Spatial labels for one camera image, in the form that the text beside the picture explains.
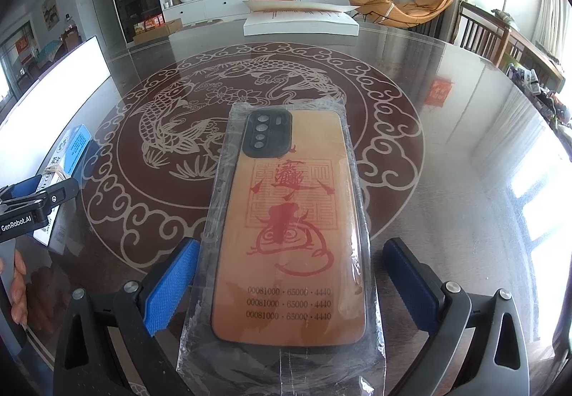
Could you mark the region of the person's left hand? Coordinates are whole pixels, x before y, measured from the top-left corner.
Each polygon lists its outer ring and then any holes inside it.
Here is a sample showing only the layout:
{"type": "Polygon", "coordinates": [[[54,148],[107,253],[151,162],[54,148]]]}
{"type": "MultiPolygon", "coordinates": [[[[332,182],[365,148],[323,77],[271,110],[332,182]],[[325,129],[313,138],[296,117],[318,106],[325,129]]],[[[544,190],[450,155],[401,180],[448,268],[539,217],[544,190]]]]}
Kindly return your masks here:
{"type": "Polygon", "coordinates": [[[26,265],[19,250],[15,250],[14,257],[14,278],[10,288],[12,299],[11,316],[16,324],[26,326],[28,318],[28,308],[26,299],[26,286],[24,277],[26,275],[26,265]]]}

